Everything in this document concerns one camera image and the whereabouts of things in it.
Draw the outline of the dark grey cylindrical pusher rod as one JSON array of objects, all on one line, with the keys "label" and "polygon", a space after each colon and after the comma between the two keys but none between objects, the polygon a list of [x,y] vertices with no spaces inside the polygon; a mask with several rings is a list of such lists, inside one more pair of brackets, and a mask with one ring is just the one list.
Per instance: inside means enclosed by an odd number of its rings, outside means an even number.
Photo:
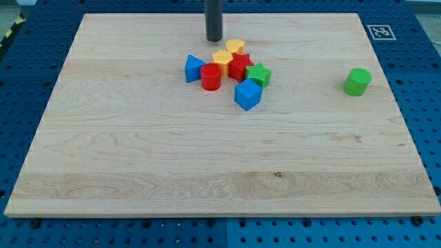
[{"label": "dark grey cylindrical pusher rod", "polygon": [[205,0],[206,39],[218,42],[223,38],[223,2],[221,0]]}]

